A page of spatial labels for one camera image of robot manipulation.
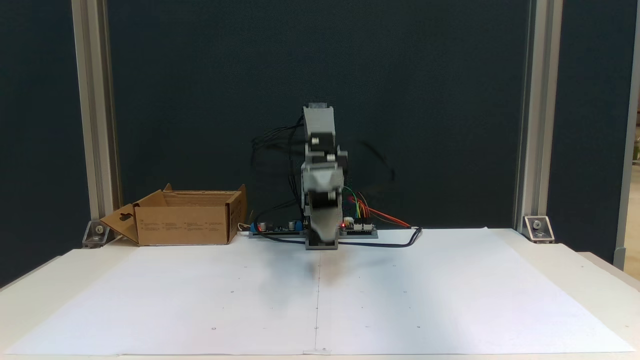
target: green wire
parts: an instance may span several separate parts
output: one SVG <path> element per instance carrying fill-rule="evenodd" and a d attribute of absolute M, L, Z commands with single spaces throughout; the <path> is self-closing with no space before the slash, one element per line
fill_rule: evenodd
<path fill-rule="evenodd" d="M 356 217 L 359 218 L 360 217 L 360 208 L 358 207 L 358 197 L 356 197 L 356 193 L 353 192 L 353 190 L 348 186 L 342 185 L 342 187 L 347 189 L 347 190 L 349 190 L 349 191 L 351 191 L 351 193 L 353 194 L 354 201 L 356 202 Z"/>

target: yellow wire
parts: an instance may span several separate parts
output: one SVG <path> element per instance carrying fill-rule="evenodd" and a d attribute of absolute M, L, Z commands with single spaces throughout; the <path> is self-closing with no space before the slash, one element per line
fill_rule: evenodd
<path fill-rule="evenodd" d="M 367 213 L 364 210 L 364 204 L 362 204 L 362 201 L 358 202 L 358 207 L 362 209 L 362 215 L 365 216 Z"/>

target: white paper sheet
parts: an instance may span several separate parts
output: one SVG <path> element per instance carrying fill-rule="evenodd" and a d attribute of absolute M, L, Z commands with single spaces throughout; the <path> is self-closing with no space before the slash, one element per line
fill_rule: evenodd
<path fill-rule="evenodd" d="M 241 240 L 141 247 L 7 353 L 301 354 L 313 348 L 319 254 Z"/>
<path fill-rule="evenodd" d="M 331 354 L 634 351 L 487 229 L 341 250 L 320 267 L 316 341 Z"/>
<path fill-rule="evenodd" d="M 143 247 L 6 353 L 619 351 L 633 349 L 502 240 L 467 229 L 407 249 Z"/>

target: aluminum frame post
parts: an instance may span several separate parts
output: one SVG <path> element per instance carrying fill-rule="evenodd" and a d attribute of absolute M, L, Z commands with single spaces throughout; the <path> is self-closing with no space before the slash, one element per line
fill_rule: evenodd
<path fill-rule="evenodd" d="M 532 2 L 513 228 L 524 216 L 545 216 L 562 25 L 562 0 Z"/>
<path fill-rule="evenodd" d="M 106 0 L 72 0 L 91 219 L 122 204 Z"/>

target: metal bracket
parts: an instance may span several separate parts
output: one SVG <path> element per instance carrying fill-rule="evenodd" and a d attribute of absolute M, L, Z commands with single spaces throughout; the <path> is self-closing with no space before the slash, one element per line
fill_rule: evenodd
<path fill-rule="evenodd" d="M 553 244 L 556 242 L 548 217 L 524 217 L 524 235 L 536 244 Z"/>
<path fill-rule="evenodd" d="M 111 228 L 105 226 L 99 220 L 92 220 L 86 226 L 82 247 L 84 249 L 103 247 L 115 238 L 115 232 Z"/>

